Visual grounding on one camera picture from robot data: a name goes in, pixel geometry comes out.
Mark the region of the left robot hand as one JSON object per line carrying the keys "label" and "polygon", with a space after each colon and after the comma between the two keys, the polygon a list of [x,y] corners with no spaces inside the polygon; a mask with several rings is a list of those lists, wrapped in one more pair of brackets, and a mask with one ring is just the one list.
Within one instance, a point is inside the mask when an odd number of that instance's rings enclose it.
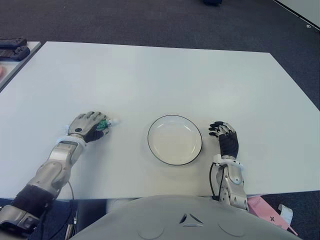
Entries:
{"label": "left robot hand", "polygon": [[109,133],[110,122],[99,111],[78,115],[68,127],[67,135],[83,139],[86,143],[99,140]]}

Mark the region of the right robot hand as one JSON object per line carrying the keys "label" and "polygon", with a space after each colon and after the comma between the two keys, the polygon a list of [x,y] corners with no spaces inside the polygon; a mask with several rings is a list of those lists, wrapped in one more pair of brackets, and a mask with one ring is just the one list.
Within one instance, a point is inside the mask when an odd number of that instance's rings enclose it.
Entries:
{"label": "right robot hand", "polygon": [[209,135],[218,139],[222,158],[236,159],[239,142],[236,130],[227,122],[215,121],[209,125]]}

